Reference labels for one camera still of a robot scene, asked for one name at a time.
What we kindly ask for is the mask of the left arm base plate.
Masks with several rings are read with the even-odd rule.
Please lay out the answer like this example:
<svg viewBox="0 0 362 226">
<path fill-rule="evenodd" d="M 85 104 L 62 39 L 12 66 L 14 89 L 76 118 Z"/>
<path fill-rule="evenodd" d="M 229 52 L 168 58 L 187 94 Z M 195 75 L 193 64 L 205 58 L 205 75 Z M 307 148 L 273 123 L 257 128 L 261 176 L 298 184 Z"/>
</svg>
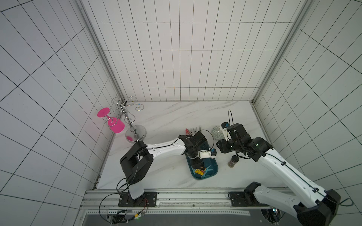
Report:
<svg viewBox="0 0 362 226">
<path fill-rule="evenodd" d="M 144 192 L 139 198 L 133 199 L 129 192 L 123 192 L 118 207 L 155 207 L 157 195 L 157 192 Z"/>
</svg>

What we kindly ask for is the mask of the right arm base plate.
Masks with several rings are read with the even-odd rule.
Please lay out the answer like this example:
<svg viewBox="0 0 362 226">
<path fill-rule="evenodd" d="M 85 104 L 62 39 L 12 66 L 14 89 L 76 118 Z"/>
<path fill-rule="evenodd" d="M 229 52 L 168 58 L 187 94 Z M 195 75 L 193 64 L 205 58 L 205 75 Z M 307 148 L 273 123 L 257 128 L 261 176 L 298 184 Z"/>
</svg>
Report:
<svg viewBox="0 0 362 226">
<path fill-rule="evenodd" d="M 257 201 L 254 194 L 249 192 L 229 192 L 228 198 L 232 207 L 269 207 Z"/>
</svg>

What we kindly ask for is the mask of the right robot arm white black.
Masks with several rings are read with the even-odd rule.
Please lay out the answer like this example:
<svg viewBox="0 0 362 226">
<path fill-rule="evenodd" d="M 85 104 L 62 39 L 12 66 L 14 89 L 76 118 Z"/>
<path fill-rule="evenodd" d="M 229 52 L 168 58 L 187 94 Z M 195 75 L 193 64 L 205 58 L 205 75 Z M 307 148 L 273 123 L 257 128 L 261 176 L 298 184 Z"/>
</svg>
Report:
<svg viewBox="0 0 362 226">
<path fill-rule="evenodd" d="M 294 194 L 275 191 L 252 182 L 245 190 L 249 203 L 275 207 L 298 219 L 303 226 L 328 226 L 335 218 L 341 196 L 333 189 L 325 190 L 288 163 L 273 146 L 261 137 L 251 138 L 243 125 L 220 126 L 224 138 L 217 142 L 222 153 L 236 152 L 267 168 Z"/>
</svg>

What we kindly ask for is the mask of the teal plastic storage box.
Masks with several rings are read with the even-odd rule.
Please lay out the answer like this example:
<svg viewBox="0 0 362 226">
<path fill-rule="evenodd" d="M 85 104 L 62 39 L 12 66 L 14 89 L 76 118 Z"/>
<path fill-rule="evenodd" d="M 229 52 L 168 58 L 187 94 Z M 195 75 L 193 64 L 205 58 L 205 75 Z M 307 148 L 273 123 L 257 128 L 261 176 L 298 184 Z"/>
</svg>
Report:
<svg viewBox="0 0 362 226">
<path fill-rule="evenodd" d="M 202 146 L 201 146 L 202 148 L 203 148 L 203 150 L 210 150 L 211 148 L 210 148 L 210 146 L 209 146 L 209 144 L 208 144 L 208 142 L 205 142 Z M 211 159 L 211 158 L 206 158 L 206 159 L 202 159 L 203 161 L 204 161 L 204 163 L 205 163 L 205 167 L 204 168 L 194 168 L 194 169 L 205 169 L 205 168 L 207 168 L 207 167 L 209 167 L 209 168 L 212 168 L 213 169 L 213 173 L 210 175 L 210 177 L 212 177 L 212 176 L 214 176 L 214 175 L 216 175 L 217 173 L 218 173 L 218 164 L 217 164 L 217 162 L 216 162 L 216 159 Z M 197 180 L 202 180 L 202 179 L 208 179 L 208 178 L 210 178 L 210 177 L 202 177 L 202 176 L 200 176 L 200 175 L 196 175 L 196 176 L 193 176 L 192 175 L 192 177 L 194 178 L 194 179 L 197 179 Z"/>
</svg>

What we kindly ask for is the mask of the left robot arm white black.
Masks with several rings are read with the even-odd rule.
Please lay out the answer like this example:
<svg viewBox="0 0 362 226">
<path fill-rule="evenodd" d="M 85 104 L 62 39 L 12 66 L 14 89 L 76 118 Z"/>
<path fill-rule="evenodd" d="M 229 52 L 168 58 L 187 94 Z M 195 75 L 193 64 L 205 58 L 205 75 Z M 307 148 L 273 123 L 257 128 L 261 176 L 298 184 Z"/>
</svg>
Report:
<svg viewBox="0 0 362 226">
<path fill-rule="evenodd" d="M 130 197 L 136 200 L 144 194 L 141 180 L 146 177 L 154 160 L 181 155 L 186 156 L 192 169 L 205 171 L 205 159 L 214 159 L 217 152 L 208 145 L 206 137 L 200 131 L 193 136 L 179 135 L 176 139 L 161 144 L 136 142 L 120 160 Z"/>
</svg>

